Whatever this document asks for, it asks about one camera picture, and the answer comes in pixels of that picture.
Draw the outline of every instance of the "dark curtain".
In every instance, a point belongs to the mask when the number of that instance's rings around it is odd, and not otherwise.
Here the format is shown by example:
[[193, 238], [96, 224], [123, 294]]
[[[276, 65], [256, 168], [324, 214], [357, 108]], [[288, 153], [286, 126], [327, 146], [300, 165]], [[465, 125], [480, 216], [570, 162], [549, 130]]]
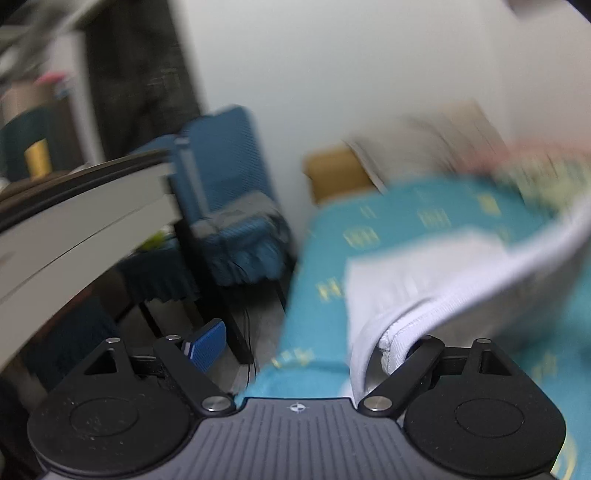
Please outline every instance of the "dark curtain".
[[90, 89], [108, 160], [200, 115], [167, 0], [116, 0], [88, 26]]

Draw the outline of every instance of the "logo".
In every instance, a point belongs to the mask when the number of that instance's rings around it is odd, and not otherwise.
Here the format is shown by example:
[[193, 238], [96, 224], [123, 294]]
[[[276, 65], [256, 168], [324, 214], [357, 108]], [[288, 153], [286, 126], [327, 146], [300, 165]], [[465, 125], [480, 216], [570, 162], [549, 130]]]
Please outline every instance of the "logo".
[[305, 405], [302, 405], [300, 402], [298, 402], [298, 403], [294, 403], [293, 405], [290, 405], [287, 408], [289, 408], [293, 413], [300, 414], [308, 407], [306, 407]]

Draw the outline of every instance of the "white fabric edge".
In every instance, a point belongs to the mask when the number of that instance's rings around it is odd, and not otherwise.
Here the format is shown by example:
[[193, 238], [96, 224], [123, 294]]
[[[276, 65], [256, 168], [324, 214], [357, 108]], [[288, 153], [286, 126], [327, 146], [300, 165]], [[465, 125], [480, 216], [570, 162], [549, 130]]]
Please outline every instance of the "white fabric edge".
[[438, 289], [368, 322], [353, 344], [350, 378], [357, 404], [365, 396], [369, 359], [380, 337], [398, 326], [392, 338], [398, 368], [412, 345], [436, 326], [491, 298], [513, 283], [540, 270], [556, 268], [581, 248], [591, 235], [591, 196], [580, 199], [567, 213], [522, 245], [509, 251], [506, 259], [479, 264]]
[[367, 153], [361, 147], [361, 145], [359, 145], [359, 143], [354, 139], [345, 140], [345, 144], [351, 150], [353, 150], [353, 153], [357, 157], [357, 160], [359, 160], [359, 163], [361, 163], [361, 166], [365, 170], [365, 173], [368, 175], [369, 179], [375, 185], [378, 191], [382, 194], [386, 193], [388, 191], [386, 184], [380, 178], [374, 165], [374, 162], [371, 160], [371, 158], [369, 158], [369, 155], [367, 155]]

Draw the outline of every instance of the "blue object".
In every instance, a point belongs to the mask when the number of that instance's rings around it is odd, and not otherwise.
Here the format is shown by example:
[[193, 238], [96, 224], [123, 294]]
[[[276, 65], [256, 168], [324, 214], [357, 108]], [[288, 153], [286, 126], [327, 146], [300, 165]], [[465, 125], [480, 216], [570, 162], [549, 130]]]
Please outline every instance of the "blue object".
[[183, 343], [183, 352], [199, 371], [205, 373], [226, 348], [226, 325], [213, 319]]
[[[197, 167], [203, 196], [214, 212], [242, 195], [258, 190], [274, 199], [251, 122], [243, 107], [188, 123], [183, 129]], [[190, 177], [187, 165], [178, 171]], [[199, 205], [180, 196], [190, 219]], [[218, 285], [277, 280], [284, 269], [290, 230], [283, 218], [249, 218], [202, 240], [203, 253]]]
[[189, 139], [212, 212], [254, 190], [275, 199], [251, 120], [243, 107], [236, 106], [189, 122], [181, 135]]
[[277, 357], [245, 392], [252, 397], [339, 395], [349, 377], [343, 275], [347, 258], [383, 252], [465, 226], [511, 243], [549, 220], [511, 191], [470, 177], [433, 177], [322, 209], [295, 269]]

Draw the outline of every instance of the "green object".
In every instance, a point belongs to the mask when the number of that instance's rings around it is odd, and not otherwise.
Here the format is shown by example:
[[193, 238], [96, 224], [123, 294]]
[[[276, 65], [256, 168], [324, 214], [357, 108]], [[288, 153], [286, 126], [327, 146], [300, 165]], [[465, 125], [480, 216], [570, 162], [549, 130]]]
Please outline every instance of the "green object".
[[150, 250], [156, 250], [164, 245], [166, 241], [166, 233], [162, 230], [158, 231], [155, 235], [152, 235], [148, 238], [143, 244], [141, 244], [138, 248], [139, 251], [148, 252]]
[[560, 211], [591, 190], [591, 158], [538, 152], [501, 165], [492, 177], [500, 186], [517, 189], [526, 203]]

